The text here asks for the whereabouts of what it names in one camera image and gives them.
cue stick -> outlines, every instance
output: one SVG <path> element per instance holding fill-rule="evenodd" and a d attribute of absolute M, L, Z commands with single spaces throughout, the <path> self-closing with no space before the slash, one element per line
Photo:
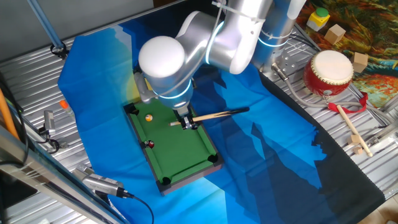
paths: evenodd
<path fill-rule="evenodd" d="M 365 152 L 368 154 L 369 157 L 372 157 L 373 154 L 370 151 L 370 149 L 368 148 L 368 145 L 365 143 L 365 141 L 363 141 L 363 138 L 361 137 L 361 135 L 358 133 L 358 131 L 356 130 L 356 128 L 354 127 L 354 125 L 352 124 L 352 122 L 349 120 L 349 118 L 347 117 L 347 114 L 343 111 L 343 109 L 341 108 L 340 105 L 337 105 L 337 109 L 340 112 L 341 116 L 344 118 L 344 120 L 346 121 L 347 125 L 349 126 L 349 128 L 351 128 L 351 130 L 353 131 L 354 134 L 359 136 L 359 140 L 361 141 L 361 145 L 363 147 L 363 149 L 365 150 Z"/>
<path fill-rule="evenodd" d="M 203 115 L 203 116 L 199 116 L 199 117 L 194 117 L 194 118 L 192 118 L 192 120 L 194 122 L 198 122 L 198 121 L 204 121 L 204 120 L 207 120 L 207 119 L 220 118 L 220 117 L 229 116 L 229 115 L 232 115 L 232 114 L 243 113 L 243 112 L 247 112 L 247 111 L 249 111 L 248 107 L 240 108 L 240 109 L 236 109 L 236 110 L 231 110 L 231 111 L 224 111 L 224 112 L 219 112 L 219 113 Z M 179 124 L 181 124 L 181 123 L 178 122 L 178 121 L 175 121 L 175 122 L 171 122 L 169 124 L 169 126 L 175 126 L 175 125 L 179 125 Z"/>

blue fabric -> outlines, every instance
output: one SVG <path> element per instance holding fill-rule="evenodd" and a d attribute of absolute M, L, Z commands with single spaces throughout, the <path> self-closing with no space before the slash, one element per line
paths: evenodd
<path fill-rule="evenodd" d="M 341 215 L 331 204 L 345 201 L 328 200 L 344 189 L 322 193 L 328 177 L 318 169 L 330 158 L 316 143 L 318 131 L 270 94 L 253 66 L 240 75 L 213 67 L 195 74 L 192 105 L 199 115 L 250 111 L 205 121 L 224 167 L 161 196 L 123 110 L 137 97 L 132 65 L 139 49 L 159 34 L 133 20 L 75 39 L 58 85 L 95 172 L 146 201 L 156 223 L 337 223 Z M 110 199 L 130 222 L 150 223 L 140 202 Z"/>

yellow ball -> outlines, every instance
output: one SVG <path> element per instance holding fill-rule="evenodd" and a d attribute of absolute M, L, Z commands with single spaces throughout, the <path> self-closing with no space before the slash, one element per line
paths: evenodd
<path fill-rule="evenodd" d="M 150 114 L 147 114 L 147 116 L 145 116 L 146 121 L 152 121 L 152 119 L 154 119 L 154 117 L 152 117 L 152 115 Z"/>

red drum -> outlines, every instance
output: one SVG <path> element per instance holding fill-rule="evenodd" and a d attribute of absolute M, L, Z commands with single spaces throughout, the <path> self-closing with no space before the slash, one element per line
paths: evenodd
<path fill-rule="evenodd" d="M 342 53 L 324 50 L 304 68 L 304 84 L 314 94 L 333 96 L 344 91 L 353 79 L 354 68 Z"/>

red ball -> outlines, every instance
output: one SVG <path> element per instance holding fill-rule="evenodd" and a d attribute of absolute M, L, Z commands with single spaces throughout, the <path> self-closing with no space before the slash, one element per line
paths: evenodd
<path fill-rule="evenodd" d="M 148 142 L 148 146 L 149 146 L 150 148 L 153 148 L 153 147 L 155 146 L 155 143 L 154 143 L 153 141 L 149 141 L 149 142 Z"/>

